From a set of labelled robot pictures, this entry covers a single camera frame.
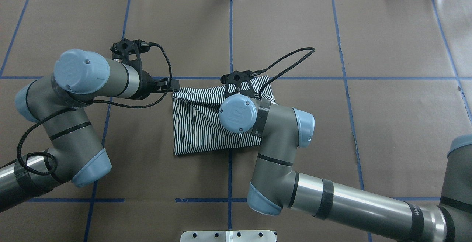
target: black strap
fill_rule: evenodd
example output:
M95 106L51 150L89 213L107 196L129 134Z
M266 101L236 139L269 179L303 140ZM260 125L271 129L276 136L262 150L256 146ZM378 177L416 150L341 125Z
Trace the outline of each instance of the black strap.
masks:
M20 188L22 188L29 196L39 197L52 190L43 190L36 186L31 180L29 172L26 171L25 168L23 168L18 161L15 163L15 177L17 178L17 182Z
M253 130L251 134L254 136L262 137L265 127L265 122L267 120L268 111L270 110L270 101L261 97L261 104L257 111L256 122L254 123Z
M275 159L275 158L272 158L272 157L261 155L261 154L258 154L257 157L261 158L263 160L269 161L269 162L278 163L279 165L293 166L293 164L294 164L294 163L290 163L290 162L287 162L287 161L282 161L282 160L279 160L279 159Z
M290 209L295 201L296 191L298 189L298 180L300 179L300 174L295 172L295 183L294 183L294 190L292 191L292 197L290 198L290 203L288 204L288 208Z
M412 212L412 226L408 238L404 241L419 241L424 230L424 217L420 207L405 201Z
M454 242L455 240L455 227L454 220L451 217L451 214L447 211L446 208L438 206L441 212L444 215L445 220L445 240L444 242Z
M322 178L323 181L323 193L322 193L322 201L318 211L313 217L317 217L318 219L325 220L331 208L333 207L333 198L334 198L334 185L331 180L327 180Z
M448 205L458 210L472 214L472 204L454 200L453 198L441 196L440 204Z
M78 125L76 125L76 126L73 126L72 128L65 129L65 130L63 130L63 131L61 131L61 132L58 132L58 133L56 133L56 134L50 136L49 139L50 139L51 141L53 141L53 140L59 138L60 136L64 136L64 135L69 134L69 133L71 133L71 132L73 132L73 131L76 131L76 130L78 130L78 129L81 129L81 128L84 128L84 127L87 127L87 126L90 126L90 125L91 125L90 121L84 122L84 123L82 123L82 124L78 124Z

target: black and white striped fabric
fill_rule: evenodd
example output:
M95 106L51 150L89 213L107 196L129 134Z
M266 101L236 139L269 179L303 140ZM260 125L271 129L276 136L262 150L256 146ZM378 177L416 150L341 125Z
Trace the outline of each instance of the black and white striped fabric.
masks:
M251 80L256 99L259 89L268 80L268 76ZM234 84L231 84L229 91L234 92L234 88ZM242 84L242 88L249 89L247 82ZM276 104L270 85L261 96ZM181 88L179 92L173 93L176 155L261 144L260 138L248 133L229 132L219 123L218 109L224 99L225 86L208 89Z

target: silver arm segment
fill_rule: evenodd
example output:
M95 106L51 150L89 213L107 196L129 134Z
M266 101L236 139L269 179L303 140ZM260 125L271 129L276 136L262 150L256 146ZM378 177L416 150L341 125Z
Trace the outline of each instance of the silver arm segment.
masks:
M306 114L285 106L267 106L266 102L240 94L222 103L219 119L226 129L262 137L247 197L253 210L278 215L283 207L293 208L398 241L470 241L472 214L458 209L458 205L444 204L443 198L439 207L417 206L293 171L296 148L307 146L314 130L314 119ZM472 164L472 145L462 161ZM461 171L462 182L468 188L457 191L470 198L472 171L470 165L460 165L450 160L447 171ZM450 193L448 196L462 201L465 198Z
M43 124L53 145L46 151L57 159L53 174L29 173L18 161L0 169L0 212L70 180L83 187L106 175L110 160L83 107L96 96L133 96L139 83L138 73L130 66L93 52L70 50L58 60L54 74L23 88L15 103L30 121L38 122L64 108L74 110ZM52 168L45 156L31 157L27 165L39 172Z

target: black cable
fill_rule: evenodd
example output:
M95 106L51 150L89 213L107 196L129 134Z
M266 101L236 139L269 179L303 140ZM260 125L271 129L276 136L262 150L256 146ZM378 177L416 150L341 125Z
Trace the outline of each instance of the black cable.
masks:
M115 103L115 102L106 101L106 100L93 100L91 103L92 104L103 103L103 104L111 104L113 106L120 106L120 107L125 107L125 108L140 109L140 108L148 108L148 107L154 106L155 104L162 101L162 99L164 99L164 97L166 97L167 93L169 92L170 86L172 84L172 67L170 65L170 61L169 61L169 58L167 57L166 52L164 51L164 49L159 44L156 44L154 42L150 42L149 46L159 47L160 51L164 55L164 58L166 59L167 65L169 66L169 85L168 85L169 87L167 88L167 90L164 92L164 94L156 102L153 102L151 104L147 104L145 106L130 106L128 104L120 104L120 103Z
M46 121L52 119L53 117L56 117L56 116L59 116L60 114L64 114L65 112L69 112L69 111L72 111L73 109L71 108L64 108L62 110L59 110L59 111L56 111L54 113L52 113L51 115L45 117L44 119L42 119L41 121L39 121L38 123L34 124L33 126L31 126L24 134L23 136L21 137L20 141L18 142L18 146L17 146L17 159L15 161L18 161L21 165L22 168L24 168L26 171L30 172L30 173L33 173L33 174L36 174L36 175L51 175L52 173L54 173L54 171L56 171L57 167L58 167L58 162L57 162L57 159L55 158L55 156L53 156L52 154L48 153L48 152L34 152L34 153L28 153L27 154L27 158L26 158L26 161L23 160L22 156L21 156L21 148L23 146L23 143L25 143L25 140L26 138L28 137L28 135L31 133L31 131L33 131L34 129L36 129L37 127L41 126L43 123L45 123ZM47 172L41 172L41 171L37 171L37 170L34 170L33 168L30 168L28 165L27 165L27 161L28 161L28 158L32 157L32 156L45 156L45 157L48 157L48 158L51 158L52 159L52 168L51 170L47 171Z
M134 108L134 109L139 109L139 108L147 108L147 107L151 107L151 106L154 106L155 104L159 103L160 101L162 101L162 99L164 99L164 97L167 95L167 93L169 92L170 90L170 86L172 84L172 67L170 65L170 61L169 61L169 58L167 57L167 54L166 52L164 51L163 47L161 47L159 44L156 44L156 43L153 43L153 42L150 42L149 46L156 46L158 47L162 54L164 55L164 58L166 59L166 62L167 62L167 65L169 66L169 88L167 88L167 90L164 92L164 94L156 101L156 102L153 102L151 104L147 104L146 106L129 106L127 104L119 104L119 103L115 103L115 102L111 102L111 101L105 101L105 100L94 100L92 101L91 103L92 104L96 104L96 103L104 103L104 104L111 104L113 106L120 106L120 107L126 107L126 108ZM20 165L22 166L22 168L24 168L26 171L30 172L30 173L33 173L33 174L36 174L36 175L50 175L52 173L54 173L54 171L56 171L57 169L57 166L58 166L58 163L57 163L57 159L55 158L55 156L53 156L52 154L48 153L48 152L34 152L34 153L28 153L26 155L26 161L22 159L22 156L21 156L21 148L26 140L26 138L28 137L28 135L34 130L36 129L37 127L41 126L42 124L44 124L46 121L52 119L53 117L56 117L60 114L63 114L63 113L66 113L66 112L69 112L69 111L72 111L73 109L71 108L64 108L62 110L59 110L59 111L56 111L54 113L52 113L51 115L47 116L46 118L42 119L41 121L39 121L38 123L34 124L33 126L31 126L24 134L23 136L20 138L20 141L18 142L18 146L17 146L17 159L16 160L13 160L9 163L7 163L6 165L0 167L0 168L4 168L5 166L8 166L8 165L11 165L12 163L15 163L16 161L18 161L20 163ZM28 158L30 157L33 157L33 156L45 156L45 157L48 157L48 158L51 158L52 160L52 168L47 171L47 172L41 172L41 171L37 171L33 168L30 168L28 165L27 165L27 161L28 161Z
M290 52L289 54L281 57L280 59L277 59L276 62L274 62L273 64L271 64L270 66L268 66L266 69L263 69L261 71L259 71L258 73L263 73L263 72L266 72L268 69L270 69L271 67L273 67L275 64L277 64L278 62L282 61L283 59L287 58L287 57L290 57L291 55L295 54L295 53L298 53L300 51L304 51L304 50L310 50L310 52L308 52L305 56L303 56L301 59L299 59L297 62L295 62L294 64L292 64L290 67L284 69L282 72L280 72L279 74L277 74L276 76L274 76L272 79L268 80L262 87L261 89L259 90L258 92L258 95L259 95L259 99L262 99L262 92L264 90L264 88L271 84L271 82L275 81L277 78L279 78L280 76L282 76L283 74L285 74L286 72L288 72L290 69L293 69L295 66L297 66L298 64L300 64L301 62L303 62L305 59L307 59L311 54L313 54L315 52L315 48L314 47L303 47L303 48L300 48L300 49L297 49L293 52Z

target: metal bracket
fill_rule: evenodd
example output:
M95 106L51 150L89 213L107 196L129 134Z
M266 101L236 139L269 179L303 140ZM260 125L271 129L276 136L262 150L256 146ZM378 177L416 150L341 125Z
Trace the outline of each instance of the metal bracket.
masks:
M270 230L187 231L180 242L277 242L277 232Z

